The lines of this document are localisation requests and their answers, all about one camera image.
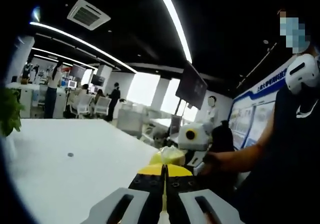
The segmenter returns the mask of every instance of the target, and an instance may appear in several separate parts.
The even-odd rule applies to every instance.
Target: poster
[[[254,107],[250,106],[241,110],[234,111],[230,116],[230,128],[233,135],[233,145],[240,149],[246,140],[251,126]]]
[[[270,102],[255,107],[252,126],[245,147],[254,145],[264,131],[275,103]]]

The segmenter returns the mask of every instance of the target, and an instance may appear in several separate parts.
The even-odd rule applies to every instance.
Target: green plant
[[[7,137],[13,129],[20,132],[20,110],[24,106],[19,103],[19,91],[9,88],[0,89],[0,135]]]

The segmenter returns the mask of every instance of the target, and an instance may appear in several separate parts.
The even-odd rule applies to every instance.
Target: computer monitor
[[[76,89],[77,88],[77,82],[74,80],[69,80],[68,82],[68,88],[70,89]]]
[[[105,78],[103,76],[99,76],[95,74],[92,76],[91,83],[93,85],[102,87],[104,85],[104,82],[105,82]]]
[[[203,80],[196,69],[187,62],[175,95],[200,110],[204,102],[207,87],[208,85],[205,80]]]
[[[82,79],[84,77],[85,71],[86,69],[84,67],[73,64],[69,76]]]

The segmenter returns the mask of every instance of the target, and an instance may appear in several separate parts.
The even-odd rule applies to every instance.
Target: ceiling vent
[[[67,19],[92,31],[111,18],[85,0],[78,0],[69,12]]]

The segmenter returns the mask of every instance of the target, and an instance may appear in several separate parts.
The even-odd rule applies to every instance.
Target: black ceiling
[[[185,55],[174,23],[162,0],[85,0],[111,20],[95,30],[88,30],[67,19],[77,0],[42,1],[40,22],[72,34],[109,53],[126,64],[144,63],[184,68]],[[280,4],[263,0],[172,0],[192,56],[192,64],[208,80],[209,89],[234,97],[267,76],[292,53],[279,36],[277,11]],[[91,48],[37,26],[29,31],[62,40],[85,50],[123,72],[128,69]],[[240,81],[278,45],[240,88]],[[70,57],[86,64],[99,62],[83,52],[56,40],[35,35],[35,48]],[[156,69],[132,66],[137,71],[156,73]],[[179,73],[158,70],[165,77]]]

